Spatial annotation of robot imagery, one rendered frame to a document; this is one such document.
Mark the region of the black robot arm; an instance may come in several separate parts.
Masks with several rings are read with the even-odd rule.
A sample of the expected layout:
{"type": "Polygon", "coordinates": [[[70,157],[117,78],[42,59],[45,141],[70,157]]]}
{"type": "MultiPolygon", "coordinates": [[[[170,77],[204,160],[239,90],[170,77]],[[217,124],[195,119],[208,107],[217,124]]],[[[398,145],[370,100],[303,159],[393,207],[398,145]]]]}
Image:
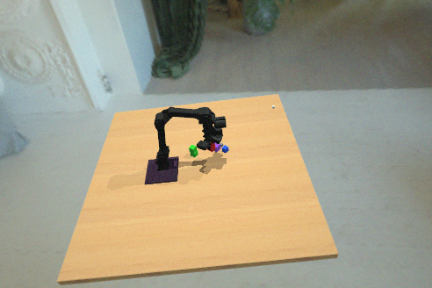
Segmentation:
{"type": "MultiPolygon", "coordinates": [[[[166,110],[158,112],[155,115],[155,128],[158,132],[159,151],[157,152],[155,163],[158,165],[158,170],[169,169],[169,146],[166,146],[165,140],[165,124],[173,117],[180,118],[193,118],[197,119],[199,124],[203,125],[203,129],[207,132],[213,130],[213,124],[215,128],[226,128],[226,118],[215,117],[215,114],[208,107],[200,107],[197,109],[185,109],[185,108],[174,108],[170,107],[166,110]]],[[[212,131],[209,136],[209,142],[215,142],[220,144],[223,137],[223,132],[212,131]]]]}

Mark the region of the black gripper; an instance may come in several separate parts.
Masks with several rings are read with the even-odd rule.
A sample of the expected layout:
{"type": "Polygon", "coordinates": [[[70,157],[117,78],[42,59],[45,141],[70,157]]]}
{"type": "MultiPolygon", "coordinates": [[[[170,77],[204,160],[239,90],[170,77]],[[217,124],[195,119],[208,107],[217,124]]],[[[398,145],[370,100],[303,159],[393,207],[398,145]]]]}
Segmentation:
{"type": "MultiPolygon", "coordinates": [[[[213,130],[215,133],[218,131],[222,131],[222,128],[215,128],[213,127],[213,130]]],[[[204,133],[203,137],[205,138],[204,140],[200,140],[199,143],[197,144],[197,148],[202,149],[202,150],[211,150],[211,145],[212,143],[215,144],[215,142],[212,141],[212,143],[209,142],[209,136],[212,134],[212,131],[205,131],[204,129],[202,130],[202,132],[204,133]]]]}

